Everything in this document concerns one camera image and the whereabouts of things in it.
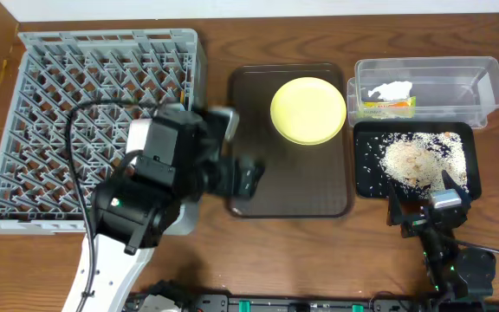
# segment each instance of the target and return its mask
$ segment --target wooden table surface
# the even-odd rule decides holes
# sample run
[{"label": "wooden table surface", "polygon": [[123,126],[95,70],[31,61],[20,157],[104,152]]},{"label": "wooden table surface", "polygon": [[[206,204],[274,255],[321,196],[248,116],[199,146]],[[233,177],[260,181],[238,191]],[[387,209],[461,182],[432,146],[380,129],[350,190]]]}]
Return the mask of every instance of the wooden table surface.
[{"label": "wooden table surface", "polygon": [[[208,101],[226,102],[227,81],[248,64],[332,62],[353,76],[360,59],[491,55],[499,61],[499,14],[25,23],[21,31],[194,28],[209,61]],[[0,139],[16,67],[16,39],[0,94]],[[475,132],[483,195],[456,230],[459,238],[499,248],[499,110]],[[242,221],[206,197],[197,229],[165,237],[135,285],[160,279],[239,295],[369,297],[429,289],[418,239],[386,226],[385,200],[357,198],[334,220]],[[80,234],[0,236],[0,311],[59,311],[73,282]],[[499,300],[499,257],[494,299]]]}]

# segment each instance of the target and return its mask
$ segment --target black tray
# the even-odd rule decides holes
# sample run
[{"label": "black tray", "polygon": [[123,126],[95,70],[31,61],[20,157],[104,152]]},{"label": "black tray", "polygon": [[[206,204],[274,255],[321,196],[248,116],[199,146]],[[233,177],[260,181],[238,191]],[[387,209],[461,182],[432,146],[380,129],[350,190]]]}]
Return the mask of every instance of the black tray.
[{"label": "black tray", "polygon": [[352,205],[347,126],[328,142],[301,146],[283,138],[270,119],[276,91],[300,77],[320,78],[342,91],[340,71],[332,64],[246,66],[230,78],[230,100],[240,114],[232,153],[261,159],[266,166],[255,197],[230,202],[237,217],[331,218]]},{"label": "black tray", "polygon": [[[467,187],[472,200],[481,196],[481,178],[476,162],[475,139],[469,125],[463,122],[429,122],[429,121],[364,121],[353,129],[353,150],[355,157],[355,182],[357,193],[365,198],[385,198],[388,194],[387,177],[378,166],[379,159],[366,157],[365,153],[380,155],[379,143],[376,140],[386,133],[456,133],[461,137],[465,154]],[[392,180],[396,194],[401,201],[420,200],[417,192],[404,193],[402,185]]]}]

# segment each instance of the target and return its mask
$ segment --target pile of grains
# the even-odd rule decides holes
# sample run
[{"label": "pile of grains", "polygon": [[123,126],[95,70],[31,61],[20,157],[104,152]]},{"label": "pile of grains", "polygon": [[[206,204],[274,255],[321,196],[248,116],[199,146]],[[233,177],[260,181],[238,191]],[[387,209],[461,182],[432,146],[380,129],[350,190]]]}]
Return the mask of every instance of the pile of grains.
[{"label": "pile of grains", "polygon": [[382,139],[384,157],[380,160],[380,166],[404,188],[418,192],[420,198],[444,190],[443,170],[465,191],[469,191],[465,155],[458,134],[389,133]]}]

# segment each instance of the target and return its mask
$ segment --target transparent container lid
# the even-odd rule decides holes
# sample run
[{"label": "transparent container lid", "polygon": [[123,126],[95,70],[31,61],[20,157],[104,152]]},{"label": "transparent container lid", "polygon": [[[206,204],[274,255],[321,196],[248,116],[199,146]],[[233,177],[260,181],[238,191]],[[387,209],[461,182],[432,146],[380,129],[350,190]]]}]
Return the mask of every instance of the transparent container lid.
[{"label": "transparent container lid", "polygon": [[[382,84],[409,81],[414,107],[366,107],[381,102],[368,92]],[[499,65],[495,58],[417,57],[362,60],[347,84],[347,113],[358,121],[411,119],[462,121],[473,128],[487,125],[487,115],[499,108]]]}]

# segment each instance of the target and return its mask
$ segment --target yellow plate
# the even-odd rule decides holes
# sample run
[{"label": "yellow plate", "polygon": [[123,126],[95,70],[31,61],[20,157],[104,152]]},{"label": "yellow plate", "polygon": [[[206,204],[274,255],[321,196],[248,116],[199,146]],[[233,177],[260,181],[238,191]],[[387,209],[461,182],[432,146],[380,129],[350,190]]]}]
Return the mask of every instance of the yellow plate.
[{"label": "yellow plate", "polygon": [[346,103],[332,84],[318,78],[298,78],[276,91],[270,117],[286,139],[316,145],[332,139],[342,129]]}]

